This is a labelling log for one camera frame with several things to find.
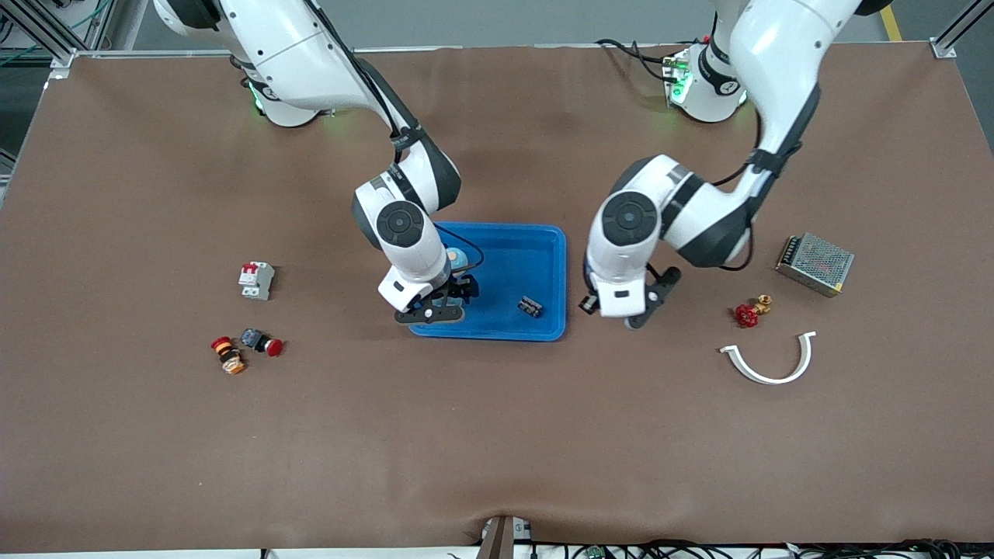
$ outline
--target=brown tablecloth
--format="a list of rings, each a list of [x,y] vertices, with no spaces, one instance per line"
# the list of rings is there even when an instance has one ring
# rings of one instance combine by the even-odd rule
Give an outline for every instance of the brown tablecloth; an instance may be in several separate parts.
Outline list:
[[[437,219],[567,233],[566,336],[393,323],[349,214],[393,153],[372,114],[279,129],[224,59],[77,60],[0,213],[0,551],[461,544],[495,514],[583,542],[994,538],[994,160],[953,62],[832,47],[755,263],[661,246],[684,279],[631,332],[574,308],[593,213],[641,157],[727,175],[751,108],[692,122],[598,49],[369,58],[462,172]],[[772,270],[805,231],[856,255],[842,296]],[[249,260],[271,301],[240,297]],[[209,344],[249,326],[285,353],[225,375]],[[809,330],[786,386],[717,351],[777,375]]]

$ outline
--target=wire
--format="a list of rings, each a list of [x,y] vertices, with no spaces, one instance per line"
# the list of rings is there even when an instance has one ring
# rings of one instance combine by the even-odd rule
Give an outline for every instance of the wire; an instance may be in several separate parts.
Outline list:
[[[642,68],[644,68],[645,71],[649,73],[649,76],[652,76],[656,80],[660,80],[660,81],[665,82],[667,84],[675,84],[676,83],[676,80],[674,80],[673,78],[668,78],[666,76],[663,76],[662,74],[656,74],[651,68],[649,68],[649,64],[648,63],[660,64],[661,65],[661,64],[663,64],[663,59],[656,58],[656,57],[647,57],[647,56],[643,55],[641,49],[638,48],[638,42],[637,41],[632,41],[631,42],[631,48],[630,49],[628,47],[625,47],[621,43],[618,43],[617,41],[615,41],[613,39],[601,39],[600,41],[596,41],[596,44],[598,44],[598,45],[611,45],[611,46],[617,47],[618,50],[620,50],[622,53],[628,55],[629,57],[638,59],[638,62],[642,63]]]
[[[649,270],[649,273],[652,274],[652,276],[656,279],[656,281],[659,281],[659,279],[662,278],[662,276],[660,276],[659,273],[656,272],[656,269],[652,268],[652,264],[651,263],[648,263],[648,262],[645,263],[645,268],[647,270]]]
[[[617,49],[619,51],[621,51],[622,53],[628,55],[629,57],[632,57],[632,58],[635,58],[635,59],[639,58],[639,56],[637,54],[635,54],[634,51],[628,49],[628,47],[622,45],[621,43],[618,43],[617,41],[615,41],[613,39],[601,39],[600,41],[594,41],[594,44],[595,45],[610,45],[612,47],[617,47]],[[651,63],[655,63],[655,64],[663,64],[663,59],[661,59],[661,58],[645,57],[645,56],[643,56],[642,58],[644,58],[647,62],[651,62]]]
[[[451,231],[445,229],[444,227],[438,224],[435,224],[435,228],[441,231],[442,233],[445,233],[449,237],[454,237],[455,239],[462,241],[466,245],[469,245],[470,247],[472,247],[474,251],[476,251],[476,254],[480,255],[480,260],[476,261],[473,264],[456,268],[455,270],[452,271],[453,274],[462,274],[463,272],[469,272],[470,270],[479,268],[479,266],[483,264],[483,261],[486,260],[486,255],[483,254],[483,249],[480,249],[480,247],[476,243],[473,243],[472,241],[466,239],[465,237],[462,237],[461,235],[456,235],[455,233],[452,233]]]
[[[3,33],[4,27],[7,27],[7,33],[4,34],[3,39],[0,39],[0,45],[10,38],[11,33],[14,33],[14,21],[7,19],[7,16],[0,14],[0,33]]]
[[[759,110],[755,111],[755,142],[752,144],[752,150],[755,151],[759,148],[759,140],[762,138],[762,117],[759,115]],[[737,177],[746,172],[746,169],[750,166],[750,163],[746,161],[743,163],[742,167],[732,173],[731,175],[725,177],[724,179],[714,182],[715,186],[722,186],[723,184],[729,183],[735,180]],[[745,270],[749,264],[752,263],[752,253],[755,250],[755,229],[752,227],[752,215],[746,215],[746,222],[748,223],[748,255],[745,257],[745,262],[740,266],[719,266],[719,269],[726,272],[741,272]]]
[[[628,559],[629,557],[631,559],[638,559],[638,557],[635,557],[634,553],[628,551],[628,546],[627,545],[622,545],[621,546],[621,551],[624,551],[625,559]],[[644,550],[640,550],[640,551],[642,551],[642,557],[645,557],[645,551]]]
[[[689,553],[695,557],[695,559],[704,559],[704,555],[694,551],[694,547],[702,549],[702,547],[694,542],[686,540],[656,540],[649,544],[651,547],[660,549],[662,547],[672,547],[671,551],[668,551],[659,556],[659,559],[666,559],[667,557],[673,555],[678,551],[683,551],[684,553]]]
[[[638,48],[638,43],[636,43],[635,41],[632,41],[631,42],[631,48],[632,48],[632,50],[635,51],[635,55],[638,56],[638,62],[642,63],[642,68],[644,68],[645,71],[649,73],[649,76],[652,76],[656,80],[659,80],[660,82],[665,82],[667,84],[676,84],[677,83],[677,81],[676,81],[675,78],[668,78],[666,76],[663,76],[662,74],[656,74],[655,72],[652,71],[651,68],[649,68],[649,65],[646,63],[645,57],[642,56],[642,51],[639,50],[639,48]]]
[[[755,141],[752,143],[752,149],[753,150],[756,150],[756,149],[759,148],[759,142],[761,140],[762,140],[762,116],[759,115],[759,109],[757,108],[755,110]],[[732,173],[731,175],[725,177],[724,179],[722,179],[720,181],[715,181],[715,182],[713,182],[711,184],[713,184],[715,186],[722,186],[723,184],[727,184],[729,182],[732,182],[737,177],[739,177],[744,172],[746,172],[746,169],[748,169],[748,167],[749,167],[749,162],[747,161],[747,162],[743,163],[742,167],[739,167],[736,170],[736,172]]]
[[[586,255],[583,256],[583,282],[586,283],[586,290],[590,292],[591,295],[596,295],[597,290],[593,288],[593,283],[590,282],[590,276],[586,273]]]
[[[328,33],[331,34],[331,38],[334,39],[342,47],[342,51],[345,52],[345,57],[349,59],[349,63],[352,64],[352,68],[356,71],[356,73],[359,74],[359,77],[362,79],[363,83],[366,84],[366,87],[369,88],[370,93],[373,94],[373,98],[375,98],[377,103],[380,104],[380,107],[383,108],[383,112],[387,116],[387,121],[390,124],[390,137],[395,137],[399,135],[401,131],[399,128],[397,128],[397,123],[394,121],[394,116],[390,114],[390,109],[387,108],[387,102],[383,100],[383,96],[380,94],[380,90],[377,88],[376,82],[373,80],[373,77],[371,77],[369,73],[363,70],[362,66],[360,66],[359,64],[359,61],[356,59],[355,53],[353,53],[351,50],[349,50],[348,47],[345,46],[345,42],[342,41],[341,36],[338,35],[338,30],[335,29],[335,26],[332,25],[331,20],[328,19],[328,14],[324,13],[324,9],[322,9],[316,3],[312,2],[307,2],[307,5],[311,8],[311,11],[313,11],[315,15],[317,15],[318,20],[320,20],[321,23],[324,24],[324,27],[328,30]],[[395,152],[394,163],[400,163],[400,162],[401,162],[401,154],[399,152]]]
[[[728,554],[728,553],[727,553],[727,552],[726,552],[725,550],[723,550],[723,549],[719,548],[719,547],[718,547],[718,546],[716,546],[716,545],[702,545],[702,546],[701,546],[701,549],[703,549],[703,550],[707,551],[707,552],[708,552],[708,555],[711,555],[711,552],[712,552],[712,551],[714,551],[715,553],[718,553],[719,555],[721,555],[721,556],[725,557],[725,559],[734,559],[734,558],[733,558],[733,557],[732,557],[731,555],[729,555],[729,554]]]
[[[110,0],[101,0],[100,3],[98,3],[96,5],[96,8],[94,8],[93,11],[90,12],[88,16],[82,18],[81,20],[79,20],[75,24],[71,25],[70,29],[75,29],[75,28],[79,27],[80,25],[86,23],[87,21],[89,21],[89,20],[95,18],[96,16],[100,15],[100,12],[102,12],[104,10],[104,8],[107,7],[108,4],[110,4]],[[3,60],[0,60],[0,68],[3,68],[4,66],[7,66],[8,64],[10,64],[10,63],[12,63],[12,62],[20,59],[23,56],[26,56],[26,55],[29,55],[29,54],[35,52],[35,50],[37,50],[38,48],[39,48],[38,45],[34,45],[32,47],[28,47],[27,49],[21,51],[20,53],[18,53],[16,55],[13,55],[13,56],[7,57],[7,58],[5,58]]]

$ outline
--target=metal mesh cover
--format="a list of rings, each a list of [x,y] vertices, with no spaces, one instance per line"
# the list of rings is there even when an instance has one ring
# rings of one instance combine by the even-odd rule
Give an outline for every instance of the metal mesh cover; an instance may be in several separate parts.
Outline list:
[[[797,246],[791,266],[829,285],[835,285],[845,278],[851,258],[852,254],[805,233]]]

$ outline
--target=brass valve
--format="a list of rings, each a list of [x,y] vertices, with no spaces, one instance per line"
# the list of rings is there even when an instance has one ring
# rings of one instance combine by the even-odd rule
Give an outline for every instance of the brass valve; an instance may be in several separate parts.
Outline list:
[[[773,306],[773,297],[769,295],[760,295],[756,298],[755,304],[752,308],[755,309],[756,314],[767,314],[770,308]]]

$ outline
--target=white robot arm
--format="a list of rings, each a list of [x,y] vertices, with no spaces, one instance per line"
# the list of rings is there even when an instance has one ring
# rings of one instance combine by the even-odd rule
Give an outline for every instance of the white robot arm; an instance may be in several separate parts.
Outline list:
[[[656,282],[647,289],[646,265],[659,240],[699,268],[724,267],[740,253],[773,181],[800,147],[820,97],[825,51],[860,0],[752,0],[737,21],[735,2],[716,4],[719,22],[734,26],[725,72],[734,69],[755,104],[762,120],[759,145],[731,193],[665,155],[629,167],[590,228],[584,266],[590,296],[580,305],[588,313],[625,317],[635,328],[645,323],[661,304],[660,294],[679,278],[675,269],[653,272]],[[718,42],[723,36],[716,31]]]
[[[394,163],[360,186],[352,202],[360,230],[392,264],[380,294],[403,323],[461,318],[461,307],[416,312],[436,291],[460,298],[475,292],[472,277],[452,276],[428,217],[455,202],[459,173],[383,76],[345,47],[320,7],[312,0],[153,1],[176,33],[232,52],[256,105],[273,123],[299,126],[336,108],[380,116],[391,131]]]

